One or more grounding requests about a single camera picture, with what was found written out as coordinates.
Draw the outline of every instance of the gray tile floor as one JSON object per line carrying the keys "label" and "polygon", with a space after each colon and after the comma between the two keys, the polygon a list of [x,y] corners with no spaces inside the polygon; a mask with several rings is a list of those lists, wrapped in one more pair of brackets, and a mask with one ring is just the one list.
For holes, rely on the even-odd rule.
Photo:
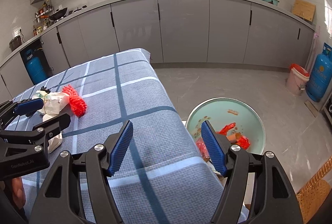
{"label": "gray tile floor", "polygon": [[[323,115],[315,118],[304,101],[285,88],[288,73],[210,68],[155,70],[182,120],[201,102],[215,97],[235,98],[251,106],[266,132],[265,151],[283,165],[295,192],[332,155],[332,133]],[[327,177],[332,182],[332,174]],[[250,176],[248,186],[252,185]],[[245,203],[250,203],[250,193]]]}

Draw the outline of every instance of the trash bin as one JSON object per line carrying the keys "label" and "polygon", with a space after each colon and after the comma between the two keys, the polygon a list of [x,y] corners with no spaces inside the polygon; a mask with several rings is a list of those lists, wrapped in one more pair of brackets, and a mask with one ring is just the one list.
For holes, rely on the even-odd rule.
{"label": "trash bin", "polygon": [[299,96],[309,81],[309,73],[301,66],[292,64],[286,82],[287,90],[295,96]]}

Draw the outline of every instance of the blue gas tank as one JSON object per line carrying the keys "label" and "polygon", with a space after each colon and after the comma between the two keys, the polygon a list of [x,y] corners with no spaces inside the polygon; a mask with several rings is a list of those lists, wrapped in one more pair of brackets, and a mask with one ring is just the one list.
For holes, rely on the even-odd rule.
{"label": "blue gas tank", "polygon": [[27,63],[25,65],[27,72],[32,80],[33,84],[40,83],[47,79],[47,75],[44,71],[40,59],[32,55],[31,50],[26,51]]}
{"label": "blue gas tank", "polygon": [[319,102],[332,78],[332,48],[324,44],[323,53],[318,54],[313,65],[310,79],[306,85],[308,96],[315,102]]}

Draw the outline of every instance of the kitchen counter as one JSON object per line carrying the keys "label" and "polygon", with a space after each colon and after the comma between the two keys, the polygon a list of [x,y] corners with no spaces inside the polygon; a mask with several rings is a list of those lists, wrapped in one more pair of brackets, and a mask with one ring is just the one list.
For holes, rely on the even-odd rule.
{"label": "kitchen counter", "polygon": [[[71,15],[65,17],[64,19],[58,21],[56,24],[52,25],[51,27],[47,28],[45,31],[43,31],[42,33],[40,33],[39,35],[29,39],[28,41],[26,41],[25,43],[23,43],[21,46],[19,46],[17,49],[15,49],[13,52],[11,52],[4,60],[1,61],[0,63],[0,67],[3,66],[11,57],[13,57],[16,53],[20,52],[22,49],[24,49],[25,47],[27,47],[29,44],[31,44],[32,42],[34,42],[35,40],[39,39],[43,34],[47,33],[48,31],[50,31],[51,29],[69,21],[70,19],[72,18],[75,18],[83,13],[86,13],[86,12],[89,12],[91,10],[94,10],[96,8],[99,8],[99,7],[102,7],[102,6],[105,6],[105,5],[108,5],[108,4],[113,4],[113,3],[116,3],[116,2],[120,2],[120,1],[125,1],[125,0],[106,0],[106,1],[103,1],[103,2],[100,2],[98,4],[94,4],[92,6],[89,6],[85,9],[81,9],[75,13],[72,13]],[[270,9],[273,9],[273,10],[276,10],[280,13],[283,13],[295,20],[297,20],[298,22],[304,24],[305,26],[307,26],[308,28],[310,28],[311,30],[315,30],[315,26],[313,25],[310,25],[309,23],[307,23],[306,21],[304,21],[303,19],[300,19],[299,17],[295,16],[294,14],[280,8],[280,7],[277,7],[275,5],[272,5],[272,4],[269,4],[267,2],[264,2],[262,0],[243,0],[243,1],[247,1],[247,2],[251,2],[251,3],[255,3],[255,4],[258,4],[258,5],[262,5],[262,6],[265,6],[267,8],[270,8]]]}

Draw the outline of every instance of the cutting board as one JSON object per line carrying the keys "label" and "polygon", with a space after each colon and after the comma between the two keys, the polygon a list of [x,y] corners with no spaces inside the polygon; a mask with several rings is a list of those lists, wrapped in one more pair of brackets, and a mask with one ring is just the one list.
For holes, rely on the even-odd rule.
{"label": "cutting board", "polygon": [[295,0],[292,13],[300,18],[313,21],[316,5],[303,0]]}

